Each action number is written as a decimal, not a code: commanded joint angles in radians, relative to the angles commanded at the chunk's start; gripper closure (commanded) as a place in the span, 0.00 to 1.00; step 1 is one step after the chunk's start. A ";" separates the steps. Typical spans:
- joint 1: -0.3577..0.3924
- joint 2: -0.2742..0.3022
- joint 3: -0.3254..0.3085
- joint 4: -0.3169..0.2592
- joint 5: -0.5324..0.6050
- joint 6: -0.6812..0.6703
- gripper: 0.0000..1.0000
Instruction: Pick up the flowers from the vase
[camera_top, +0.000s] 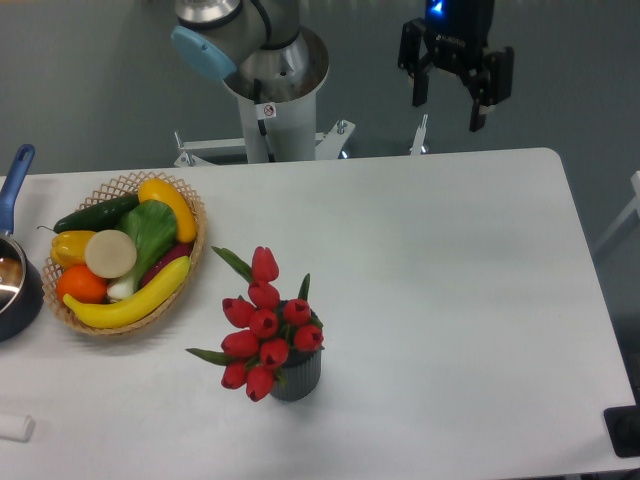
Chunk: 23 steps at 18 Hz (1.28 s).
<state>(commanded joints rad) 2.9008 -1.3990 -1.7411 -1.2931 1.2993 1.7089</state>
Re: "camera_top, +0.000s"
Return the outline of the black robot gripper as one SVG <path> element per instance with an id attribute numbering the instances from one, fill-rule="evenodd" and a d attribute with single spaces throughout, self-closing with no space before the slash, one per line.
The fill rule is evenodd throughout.
<path id="1" fill-rule="evenodd" d="M 424 20 L 403 25 L 397 64 L 413 80 L 413 106 L 427 102 L 433 67 L 471 78 L 471 132 L 484 127 L 491 107 L 511 96 L 514 49 L 487 50 L 494 6 L 494 1 L 426 1 Z"/>

